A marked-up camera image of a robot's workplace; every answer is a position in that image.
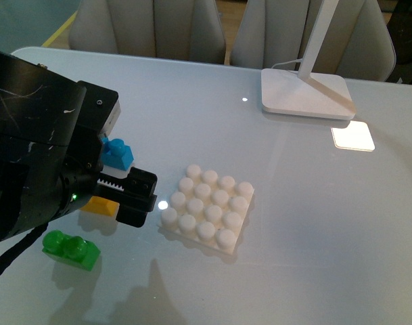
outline chair back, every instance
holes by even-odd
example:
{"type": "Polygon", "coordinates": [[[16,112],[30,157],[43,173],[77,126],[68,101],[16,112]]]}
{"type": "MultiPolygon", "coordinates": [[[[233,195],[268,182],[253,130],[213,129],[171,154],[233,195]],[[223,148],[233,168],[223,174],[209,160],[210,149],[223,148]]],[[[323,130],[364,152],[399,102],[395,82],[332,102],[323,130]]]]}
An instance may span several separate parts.
{"type": "MultiPolygon", "coordinates": [[[[270,68],[302,58],[322,0],[248,0],[230,64],[270,68]]],[[[377,0],[341,0],[313,72],[384,81],[395,53],[377,0]]],[[[279,66],[295,70],[296,64],[279,66]]]]}
{"type": "Polygon", "coordinates": [[[82,0],[71,49],[223,63],[214,0],[82,0]]]}

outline white lego baseplate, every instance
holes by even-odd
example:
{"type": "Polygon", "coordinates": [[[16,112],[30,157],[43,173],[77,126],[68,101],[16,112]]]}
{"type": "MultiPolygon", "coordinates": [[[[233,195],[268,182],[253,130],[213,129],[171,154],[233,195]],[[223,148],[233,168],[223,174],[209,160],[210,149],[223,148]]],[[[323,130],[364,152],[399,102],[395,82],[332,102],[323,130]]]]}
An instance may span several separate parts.
{"type": "Polygon", "coordinates": [[[159,226],[232,254],[253,193],[247,181],[236,183],[231,176],[219,177],[216,171],[203,172],[200,166],[190,165],[159,226]]]}

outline toy brick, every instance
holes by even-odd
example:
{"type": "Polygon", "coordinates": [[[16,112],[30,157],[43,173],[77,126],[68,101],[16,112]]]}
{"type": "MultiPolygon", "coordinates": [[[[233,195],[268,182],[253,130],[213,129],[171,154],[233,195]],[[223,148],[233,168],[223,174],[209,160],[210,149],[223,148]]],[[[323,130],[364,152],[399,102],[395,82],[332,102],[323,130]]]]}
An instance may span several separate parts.
{"type": "Polygon", "coordinates": [[[92,196],[90,201],[80,210],[113,217],[116,214],[117,208],[117,202],[107,200],[106,198],[100,198],[98,196],[92,196]]]}
{"type": "Polygon", "coordinates": [[[233,254],[254,193],[247,181],[190,165],[163,210],[160,227],[223,253],[233,254]]]}
{"type": "Polygon", "coordinates": [[[87,271],[93,269],[100,255],[100,250],[92,242],[59,230],[53,230],[43,238],[42,251],[56,261],[87,271]]]}
{"type": "Polygon", "coordinates": [[[133,155],[130,146],[126,146],[121,139],[109,140],[103,138],[104,152],[101,160],[104,165],[127,171],[133,162],[133,155]]]}

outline floor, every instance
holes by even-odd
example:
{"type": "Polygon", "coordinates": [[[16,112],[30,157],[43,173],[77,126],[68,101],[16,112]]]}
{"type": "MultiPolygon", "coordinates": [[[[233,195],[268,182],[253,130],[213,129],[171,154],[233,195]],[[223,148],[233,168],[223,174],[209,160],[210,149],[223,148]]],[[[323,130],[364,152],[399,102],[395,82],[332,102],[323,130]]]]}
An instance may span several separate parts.
{"type": "Polygon", "coordinates": [[[0,0],[0,51],[40,46],[69,19],[81,0],[0,0]]]}

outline blue lego brick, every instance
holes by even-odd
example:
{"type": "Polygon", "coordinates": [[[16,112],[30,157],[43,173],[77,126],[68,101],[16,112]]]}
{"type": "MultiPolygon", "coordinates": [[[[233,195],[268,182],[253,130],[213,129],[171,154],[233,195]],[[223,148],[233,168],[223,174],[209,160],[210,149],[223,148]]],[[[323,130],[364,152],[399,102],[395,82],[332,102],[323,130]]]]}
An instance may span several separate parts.
{"type": "Polygon", "coordinates": [[[104,165],[127,171],[133,162],[131,147],[126,146],[121,139],[102,139],[104,152],[101,159],[104,165]]]}

